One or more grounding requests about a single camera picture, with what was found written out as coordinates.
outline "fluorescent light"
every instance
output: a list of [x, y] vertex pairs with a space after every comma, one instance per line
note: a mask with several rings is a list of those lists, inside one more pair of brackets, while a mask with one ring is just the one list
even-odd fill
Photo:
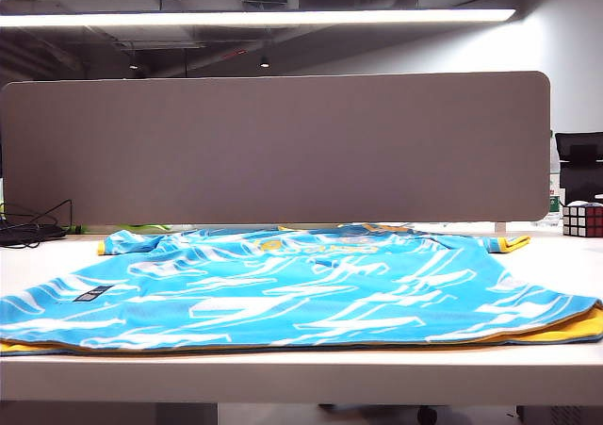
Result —
[[493, 23], [508, 20], [513, 9], [425, 9], [290, 12], [84, 13], [76, 15], [0, 15], [0, 27], [52, 26], [280, 26], [378, 23]]

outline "office chair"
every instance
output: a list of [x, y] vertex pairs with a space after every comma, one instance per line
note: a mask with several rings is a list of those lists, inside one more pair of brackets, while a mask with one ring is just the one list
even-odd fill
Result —
[[603, 132], [557, 133], [557, 152], [561, 161], [560, 185], [565, 203], [600, 202], [603, 193]]

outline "white wall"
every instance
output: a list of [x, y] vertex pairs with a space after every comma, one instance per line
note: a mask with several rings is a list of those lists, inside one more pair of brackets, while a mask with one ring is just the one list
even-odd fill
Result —
[[414, 41], [292, 74], [539, 70], [555, 131], [603, 131], [603, 0], [543, 0], [524, 20]]

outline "desk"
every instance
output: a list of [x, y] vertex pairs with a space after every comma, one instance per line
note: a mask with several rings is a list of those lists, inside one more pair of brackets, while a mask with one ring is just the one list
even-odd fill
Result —
[[[563, 237], [559, 229], [529, 228], [528, 233], [530, 245], [496, 255], [515, 276], [603, 298], [603, 239]], [[1, 250], [2, 294], [97, 262], [98, 239], [74, 236], [35, 250]], [[3, 400], [603, 405], [603, 342], [430, 351], [19, 356], [0, 358], [0, 369]]]

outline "sports jersey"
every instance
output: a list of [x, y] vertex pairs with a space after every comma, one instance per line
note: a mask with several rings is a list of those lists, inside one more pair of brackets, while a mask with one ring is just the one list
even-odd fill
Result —
[[[1, 298], [0, 338], [14, 352], [599, 339], [599, 299], [527, 284], [489, 254], [528, 241], [371, 225], [120, 231], [100, 247], [115, 256]], [[565, 325], [573, 331], [546, 333]]]

